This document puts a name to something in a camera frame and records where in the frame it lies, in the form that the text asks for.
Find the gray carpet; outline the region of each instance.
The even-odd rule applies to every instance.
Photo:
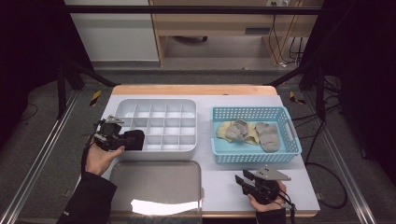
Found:
[[[203,72],[199,71],[174,71],[174,73],[168,71],[162,75],[158,71],[151,73],[150,71],[123,71],[107,72],[104,76],[112,81],[124,84],[257,84],[268,82],[271,78],[279,76],[272,74],[263,78],[263,75],[259,72],[242,72],[244,73],[243,78],[238,76],[235,71],[216,71],[213,74],[206,71],[204,75]],[[92,130],[92,125],[101,118],[111,93],[111,88],[98,84],[88,77],[85,77],[85,79],[87,85],[84,91],[79,93],[77,104],[70,119],[66,122],[60,138],[51,151],[19,214],[20,223],[26,223],[22,222],[23,220],[26,221],[26,218],[33,218],[38,222],[44,222],[40,218],[52,221],[56,219],[67,203],[70,191],[78,182],[81,150],[89,132]],[[92,95],[97,90],[102,91],[99,101],[95,106],[89,106]],[[289,100],[290,90],[294,91],[297,99],[304,99],[306,95],[310,94],[309,92],[299,92],[294,85],[284,85],[278,88],[278,94],[282,97],[290,116],[295,119],[313,114],[309,105],[300,105]],[[33,115],[35,111],[33,105],[37,106],[37,112],[31,118],[19,124],[14,130],[13,137],[0,152],[0,168],[3,171],[0,173],[1,213],[4,213],[11,203],[56,121],[58,108],[56,83],[50,83],[34,90],[29,102],[32,105],[27,107],[23,116],[28,118]],[[328,101],[328,106],[337,103],[336,98],[331,98]],[[316,120],[299,126],[307,120],[294,121],[297,133],[301,138],[303,158],[306,157],[313,140],[313,137],[310,136],[315,134],[318,129]],[[345,118],[338,113],[337,109],[327,114],[326,127],[332,134],[334,142],[356,179],[377,223],[395,223],[396,214],[391,207],[392,202],[396,200],[395,186],[383,174],[375,161],[361,158],[359,146],[350,132]],[[313,147],[309,160],[326,166],[337,173],[321,134]],[[307,171],[315,191],[321,193],[324,202],[333,205],[340,204],[343,199],[343,192],[336,179],[316,166],[307,166]],[[341,209],[329,208],[323,204],[320,205],[320,208],[320,212],[315,217],[297,218],[297,223],[361,223],[356,213],[357,208],[351,204],[350,200]],[[235,221],[248,222],[248,220],[227,220],[228,223]]]

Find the blue plastic basket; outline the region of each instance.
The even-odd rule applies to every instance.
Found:
[[[224,121],[242,119],[246,122],[275,123],[279,134],[279,150],[273,153],[265,152],[260,145],[253,146],[243,141],[228,141],[217,138],[217,129]],[[211,110],[212,151],[216,163],[257,163],[291,161],[301,154],[300,140],[284,106],[215,106]]]

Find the yellow object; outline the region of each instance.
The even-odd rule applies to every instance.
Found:
[[[223,138],[227,140],[229,143],[233,141],[232,138],[228,138],[225,136],[227,133],[227,129],[233,125],[233,121],[224,121],[220,124],[217,131],[217,137]],[[248,123],[248,137],[244,140],[246,143],[257,146],[259,144],[259,134],[256,131],[256,127],[254,124]]]

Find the white plastic tray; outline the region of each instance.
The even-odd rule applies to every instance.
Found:
[[[120,133],[145,133],[142,151],[125,151],[132,161],[190,160],[197,142],[197,108],[189,99],[126,99],[115,117],[122,119]]]

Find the floor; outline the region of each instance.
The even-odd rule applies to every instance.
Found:
[[[128,68],[98,68],[104,77],[125,84],[256,84],[261,85],[286,74],[297,64],[273,66],[260,38],[209,37],[200,39],[175,37],[169,42],[163,66]],[[81,146],[106,107],[111,93],[95,80],[84,76],[83,91],[70,91],[70,113],[65,123],[56,119],[56,83],[32,91],[29,105],[13,137],[0,151],[0,213],[2,223],[54,223],[67,203],[78,181]],[[329,77],[333,83],[336,79]],[[277,87],[284,106],[301,139],[307,158],[317,165],[307,166],[314,189],[323,199],[319,213],[312,218],[298,218],[297,223],[396,223],[392,206],[396,201],[395,186],[372,160],[363,159],[342,107],[329,110],[326,125],[314,141],[318,119],[298,119],[315,114],[314,90],[299,91],[299,77]],[[95,91],[101,90],[100,100],[89,106]],[[290,100],[290,92],[297,100]],[[326,92],[327,106],[338,101]],[[348,199],[343,203],[343,189]],[[253,223],[254,219],[222,220],[227,223]],[[220,223],[204,219],[204,223]]]

